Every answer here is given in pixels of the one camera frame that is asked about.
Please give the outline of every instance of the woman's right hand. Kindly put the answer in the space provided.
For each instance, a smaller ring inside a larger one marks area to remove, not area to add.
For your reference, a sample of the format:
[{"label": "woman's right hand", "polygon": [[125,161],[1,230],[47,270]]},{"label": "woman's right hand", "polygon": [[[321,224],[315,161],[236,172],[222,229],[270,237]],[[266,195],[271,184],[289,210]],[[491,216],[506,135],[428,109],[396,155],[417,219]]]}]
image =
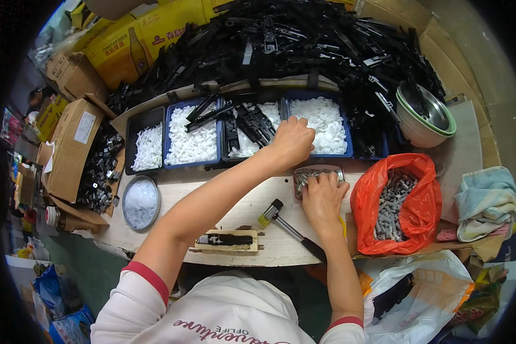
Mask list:
[{"label": "woman's right hand", "polygon": [[340,204],[350,184],[338,184],[336,173],[320,174],[317,178],[308,177],[308,186],[302,189],[302,206],[323,244],[334,239],[343,239],[343,228],[338,217]]},{"label": "woman's right hand", "polygon": [[308,128],[308,120],[290,116],[282,120],[271,144],[259,152],[267,152],[279,165],[276,173],[289,169],[310,157],[314,149],[315,129]]}]

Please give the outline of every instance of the wooden table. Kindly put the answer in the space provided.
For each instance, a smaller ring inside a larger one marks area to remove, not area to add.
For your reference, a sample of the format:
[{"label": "wooden table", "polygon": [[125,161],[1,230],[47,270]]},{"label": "wooden table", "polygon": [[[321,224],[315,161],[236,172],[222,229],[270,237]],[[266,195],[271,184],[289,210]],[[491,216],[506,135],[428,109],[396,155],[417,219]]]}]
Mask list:
[{"label": "wooden table", "polygon": [[[328,159],[328,161],[317,159],[306,163],[306,165],[312,163],[325,163],[343,168],[345,180],[350,182],[351,185],[351,189],[344,198],[340,209],[342,218],[345,218],[345,214],[351,212],[349,203],[351,190],[355,182],[372,163],[353,159]],[[164,170],[153,177],[161,194],[161,216],[176,202],[221,173],[221,171],[204,171],[197,167],[170,169]],[[119,197],[122,198],[124,189],[132,178],[133,176],[123,174],[118,190]],[[275,198],[278,198],[284,204],[280,213],[281,217],[304,236],[318,243],[317,236],[308,223],[301,205],[294,197],[293,178],[290,171],[287,171],[283,175],[272,177],[258,185],[244,196],[217,224],[218,229],[225,230],[236,229],[240,226],[251,226],[257,229],[260,235],[258,244],[263,249],[254,253],[211,253],[190,248],[184,261],[223,266],[289,266],[319,263],[319,259],[274,222],[267,228],[263,228],[258,223],[258,217]],[[199,216],[199,209],[195,209],[194,216]],[[85,237],[92,237],[98,245],[110,245],[117,251],[135,252],[147,237],[147,233],[137,233],[128,227],[124,221],[121,204],[115,208],[111,218],[106,215],[103,215],[103,217],[109,222],[110,226],[102,230],[100,234],[92,236],[83,230],[77,230],[76,232]]]}]

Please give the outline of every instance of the green bowl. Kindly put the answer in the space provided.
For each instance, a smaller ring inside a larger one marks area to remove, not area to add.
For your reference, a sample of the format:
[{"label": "green bowl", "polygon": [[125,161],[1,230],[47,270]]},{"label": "green bowl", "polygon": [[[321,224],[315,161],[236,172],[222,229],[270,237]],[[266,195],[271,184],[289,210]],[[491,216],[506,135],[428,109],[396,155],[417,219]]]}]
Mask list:
[{"label": "green bowl", "polygon": [[422,118],[418,113],[416,113],[413,108],[407,104],[407,102],[403,99],[401,94],[399,94],[399,89],[396,91],[396,98],[397,100],[407,109],[411,114],[413,114],[416,118],[419,119],[419,121],[427,126],[428,128],[435,130],[436,132],[446,135],[446,136],[453,136],[455,134],[455,131],[457,131],[457,123],[455,122],[455,119],[453,118],[453,115],[449,111],[449,109],[442,105],[443,111],[445,112],[447,118],[449,119],[449,128],[447,130],[441,130],[440,128],[434,126],[432,123],[428,122],[424,118]]}]

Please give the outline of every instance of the red plastic bag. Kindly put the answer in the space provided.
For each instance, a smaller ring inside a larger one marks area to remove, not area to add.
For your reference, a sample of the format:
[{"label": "red plastic bag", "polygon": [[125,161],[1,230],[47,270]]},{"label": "red plastic bag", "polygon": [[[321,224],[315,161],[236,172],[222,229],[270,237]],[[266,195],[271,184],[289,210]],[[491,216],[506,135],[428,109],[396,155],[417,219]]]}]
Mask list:
[{"label": "red plastic bag", "polygon": [[[403,242],[375,240],[372,231],[378,218],[378,198],[388,182],[388,170],[402,167],[419,182],[399,211]],[[411,254],[433,243],[441,216],[440,183],[432,159],[426,154],[390,155],[374,164],[355,184],[350,197],[351,211],[358,226],[358,251],[363,254]]]}]

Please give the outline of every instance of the label on box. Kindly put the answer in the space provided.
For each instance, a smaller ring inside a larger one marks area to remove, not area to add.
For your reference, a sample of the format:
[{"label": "label on box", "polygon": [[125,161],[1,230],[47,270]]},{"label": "label on box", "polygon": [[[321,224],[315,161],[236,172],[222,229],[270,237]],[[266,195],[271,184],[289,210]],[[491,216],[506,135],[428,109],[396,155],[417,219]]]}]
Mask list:
[{"label": "label on box", "polygon": [[84,111],[83,116],[80,118],[79,127],[76,129],[75,141],[83,144],[88,143],[89,133],[92,131],[93,123],[96,121],[96,116]]}]

